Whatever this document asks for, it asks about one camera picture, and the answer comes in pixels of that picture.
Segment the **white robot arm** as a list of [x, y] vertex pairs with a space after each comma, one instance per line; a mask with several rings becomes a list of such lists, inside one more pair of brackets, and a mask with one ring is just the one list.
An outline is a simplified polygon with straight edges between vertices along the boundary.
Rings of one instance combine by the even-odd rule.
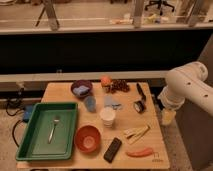
[[163, 105], [162, 121], [169, 125], [188, 99], [213, 116], [213, 87], [205, 83], [208, 77], [207, 67], [198, 61], [190, 62], [167, 72], [166, 86], [158, 95]]

